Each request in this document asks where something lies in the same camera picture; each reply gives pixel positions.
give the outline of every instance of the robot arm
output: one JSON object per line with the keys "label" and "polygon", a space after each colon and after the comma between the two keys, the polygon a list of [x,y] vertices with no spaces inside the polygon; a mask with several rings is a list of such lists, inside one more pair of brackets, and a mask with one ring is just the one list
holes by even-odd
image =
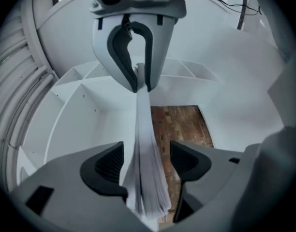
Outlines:
{"label": "robot arm", "polygon": [[144,37],[145,81],[148,91],[160,79],[175,23],[186,15],[184,0],[95,0],[92,44],[98,60],[121,85],[137,92],[127,46],[130,31]]}

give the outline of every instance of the shelving unit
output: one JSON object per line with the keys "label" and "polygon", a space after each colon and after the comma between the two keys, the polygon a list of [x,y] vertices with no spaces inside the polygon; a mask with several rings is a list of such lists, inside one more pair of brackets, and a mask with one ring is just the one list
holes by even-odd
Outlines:
{"label": "shelving unit", "polygon": [[[200,64],[166,59],[159,84],[150,93],[151,106],[205,104],[218,90],[217,80]],[[25,160],[38,169],[66,154],[123,141],[122,183],[133,154],[135,121],[136,94],[116,82],[98,61],[89,62],[70,69],[52,87],[21,149]]]}

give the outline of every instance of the wooden floor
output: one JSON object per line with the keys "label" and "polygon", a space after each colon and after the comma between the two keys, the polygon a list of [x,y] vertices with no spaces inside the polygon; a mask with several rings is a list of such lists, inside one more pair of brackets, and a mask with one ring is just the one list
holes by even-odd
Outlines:
{"label": "wooden floor", "polygon": [[213,145],[197,106],[151,107],[151,115],[172,203],[169,214],[159,219],[161,228],[172,223],[180,194],[180,179],[170,161],[170,141],[181,140],[208,147]]}

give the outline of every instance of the brown wooden floor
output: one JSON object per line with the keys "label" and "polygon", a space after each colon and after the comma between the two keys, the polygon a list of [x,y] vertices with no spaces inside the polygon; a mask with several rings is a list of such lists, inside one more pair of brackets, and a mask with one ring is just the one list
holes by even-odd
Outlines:
{"label": "brown wooden floor", "polygon": [[170,161],[170,141],[181,140],[208,147],[213,145],[197,106],[151,107],[151,115],[172,203],[169,214],[159,219],[161,228],[165,224],[172,223],[180,194],[180,179]]}

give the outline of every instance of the wire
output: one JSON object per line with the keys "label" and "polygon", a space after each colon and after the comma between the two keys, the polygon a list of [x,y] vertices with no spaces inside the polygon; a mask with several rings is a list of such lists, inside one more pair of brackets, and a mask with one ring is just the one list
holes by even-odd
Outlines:
{"label": "wire", "polygon": [[228,3],[226,3],[226,2],[223,1],[223,0],[217,0],[217,1],[219,1],[220,3],[222,3],[222,4],[223,4],[225,7],[227,7],[229,10],[235,11],[235,12],[237,12],[237,13],[242,13],[242,12],[241,12],[241,11],[234,10],[234,9],[232,9],[232,8],[229,8],[229,7],[247,7],[247,8],[250,9],[250,10],[256,11],[255,14],[246,14],[246,13],[242,13],[242,14],[244,14],[244,15],[256,15],[256,14],[258,14],[258,13],[260,13],[260,15],[262,14],[262,13],[261,13],[260,6],[258,7],[258,10],[255,10],[255,9],[253,9],[253,8],[250,8],[250,7],[249,7],[248,5],[246,5],[246,4],[228,4]]}

